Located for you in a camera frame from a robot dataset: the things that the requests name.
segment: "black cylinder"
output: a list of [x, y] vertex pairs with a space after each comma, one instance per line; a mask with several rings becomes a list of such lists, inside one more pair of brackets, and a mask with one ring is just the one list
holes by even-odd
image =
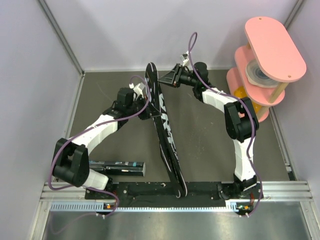
[[90, 161], [90, 168], [105, 175], [145, 176], [146, 163], [136, 161]]

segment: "white vent strip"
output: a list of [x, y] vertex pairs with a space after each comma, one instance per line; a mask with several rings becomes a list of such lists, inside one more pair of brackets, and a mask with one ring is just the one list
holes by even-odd
[[[50, 211], [52, 212], [110, 212], [104, 209], [103, 202], [53, 202]], [[235, 202], [226, 202], [226, 206], [222, 207], [118, 207], [117, 212], [210, 212], [225, 213], [237, 212], [237, 204]]]

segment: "gray table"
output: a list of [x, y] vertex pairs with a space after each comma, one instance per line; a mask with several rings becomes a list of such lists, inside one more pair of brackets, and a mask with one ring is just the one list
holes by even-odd
[[[127, 87], [132, 75], [144, 72], [86, 73], [71, 135], [92, 124]], [[228, 92], [225, 70], [209, 71], [209, 79]], [[187, 182], [232, 181], [234, 144], [227, 135], [224, 115], [194, 98], [192, 88], [162, 86], [177, 153]], [[263, 181], [289, 180], [270, 117], [260, 124], [254, 144], [254, 164]], [[120, 182], [169, 181], [160, 157], [157, 133], [151, 119], [129, 120], [118, 132], [92, 151], [94, 161], [146, 162], [145, 177], [118, 176]]]

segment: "wooden post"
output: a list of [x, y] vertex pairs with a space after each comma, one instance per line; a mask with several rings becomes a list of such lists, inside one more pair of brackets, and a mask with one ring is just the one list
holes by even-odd
[[268, 106], [262, 106], [260, 110], [257, 112], [256, 117], [259, 119], [262, 118], [262, 116], [268, 111], [269, 107]]
[[288, 84], [288, 82], [279, 83], [275, 90], [271, 93], [269, 103], [274, 103], [275, 100], [279, 97], [279, 95], [283, 92], [283, 90], [285, 90], [285, 88], [288, 86]]

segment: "stack of plates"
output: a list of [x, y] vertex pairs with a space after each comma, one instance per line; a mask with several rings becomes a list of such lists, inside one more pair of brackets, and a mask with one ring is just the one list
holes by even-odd
[[245, 69], [245, 74], [248, 78], [249, 83], [257, 85], [262, 88], [275, 88], [278, 86], [278, 82], [265, 75], [257, 60], [252, 60], [248, 63]]

